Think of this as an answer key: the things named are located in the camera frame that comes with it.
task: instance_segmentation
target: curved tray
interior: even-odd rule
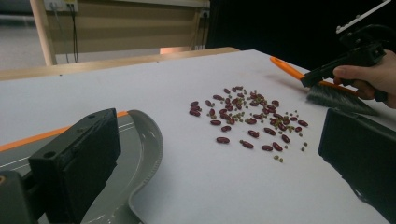
[[[132,198],[154,176],[163,157],[163,137],[155,121],[139,110],[118,117],[121,154],[102,192],[82,223],[145,223],[134,211]],[[0,170],[29,172],[27,158],[54,137],[0,153]],[[46,216],[39,223],[48,223]]]

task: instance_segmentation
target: pile of beans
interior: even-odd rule
[[[280,102],[278,100],[269,101],[257,91],[248,92],[243,86],[235,86],[231,90],[225,88],[223,91],[223,94],[215,94],[212,97],[213,99],[205,100],[203,107],[198,101],[191,102],[190,114],[195,117],[201,117],[201,113],[207,110],[206,115],[210,117],[210,124],[220,126],[220,130],[223,133],[230,132],[235,125],[246,123],[252,127],[251,130],[247,131],[247,135],[256,139],[260,139],[261,132],[252,129],[257,129],[259,123],[262,123],[264,127],[260,129],[263,133],[272,136],[279,134],[279,140],[282,140],[284,144],[282,147],[282,144],[278,142],[268,142],[261,146],[264,151],[283,151],[283,148],[288,148],[290,143],[288,134],[297,133],[300,137],[303,137],[303,129],[308,127],[308,123],[305,120],[299,119],[297,110],[285,112],[281,115],[278,112]],[[259,108],[260,110],[255,110],[261,111],[261,113],[248,113],[252,107]],[[231,142],[225,136],[217,137],[216,141],[220,144],[229,144]],[[254,145],[247,140],[241,139],[239,143],[243,147],[254,148]],[[300,150],[304,151],[305,147],[307,147],[306,142],[304,142],[304,146]],[[277,155],[274,156],[274,159],[283,162],[283,158]]]

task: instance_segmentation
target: human hand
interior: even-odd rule
[[[396,54],[385,50],[386,55],[381,62],[372,67],[340,65],[332,71],[334,84],[341,84],[342,79],[355,79],[351,86],[357,88],[357,95],[363,100],[373,100],[375,88],[388,93],[384,102],[390,108],[396,109]]]

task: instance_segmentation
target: red kidney bean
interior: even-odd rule
[[[213,125],[220,125],[221,121],[218,120],[218,119],[212,119],[212,120],[210,120],[210,123],[213,124]]]
[[[244,141],[244,140],[241,140],[241,141],[239,141],[241,144],[242,144],[242,146],[244,146],[244,147],[247,147],[247,148],[254,148],[254,146],[251,144],[251,143],[249,143],[249,142],[247,142],[247,141]]]
[[[254,115],[253,115],[253,118],[255,118],[255,119],[262,119],[262,115],[254,114]]]
[[[226,138],[226,137],[218,137],[218,138],[216,138],[216,141],[217,141],[218,143],[229,143],[229,142],[230,142],[230,139],[228,139],[228,138]]]
[[[201,107],[198,105],[193,105],[190,110],[201,111]]]
[[[228,131],[230,131],[231,130],[231,126],[224,126],[224,127],[221,127],[221,130],[223,131],[223,132],[228,132]]]
[[[198,105],[198,104],[199,104],[198,101],[194,101],[194,102],[191,102],[190,106],[195,106],[195,105]]]
[[[210,102],[209,100],[206,100],[206,101],[205,101],[205,104],[206,104],[207,106],[212,107],[212,102]]]
[[[252,101],[252,102],[250,102],[250,105],[251,105],[251,106],[258,106],[259,103],[255,102],[255,101]]]
[[[247,133],[248,133],[250,136],[255,137],[255,138],[258,138],[258,137],[260,136],[259,132],[255,132],[255,131],[253,131],[253,130],[249,130],[249,131],[247,131]]]
[[[285,126],[285,125],[283,125],[282,123],[278,123],[277,124],[277,127],[280,129],[280,130],[282,130],[283,132],[285,132],[288,128]]]
[[[276,151],[282,151],[283,148],[276,142],[273,142],[273,147]]]
[[[285,143],[289,143],[289,142],[290,142],[290,139],[289,139],[285,134],[282,134],[282,140],[283,140]]]
[[[224,98],[220,95],[213,95],[213,99],[215,100],[224,100]]]
[[[247,119],[247,124],[255,124],[257,123],[256,119]]]
[[[264,146],[262,146],[262,150],[264,150],[264,151],[272,151],[273,148],[271,146],[269,146],[269,145],[264,145]]]
[[[222,119],[230,119],[231,117],[230,116],[228,116],[228,114],[220,114],[220,117],[222,118]]]
[[[305,122],[305,121],[302,120],[302,119],[299,119],[297,122],[298,122],[301,126],[304,126],[304,127],[307,127],[307,126],[308,126],[308,123]]]
[[[195,117],[200,117],[201,113],[196,110],[190,110],[190,114],[194,115]]]
[[[264,131],[265,131],[266,133],[271,134],[271,135],[276,135],[276,132],[275,132],[274,130],[270,129],[270,128],[264,128]]]

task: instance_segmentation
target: power outlet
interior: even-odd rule
[[[70,11],[73,7],[75,12],[78,12],[77,0],[44,0],[44,8],[47,11]]]
[[[209,18],[209,11],[210,10],[208,8],[202,8],[200,18]]]

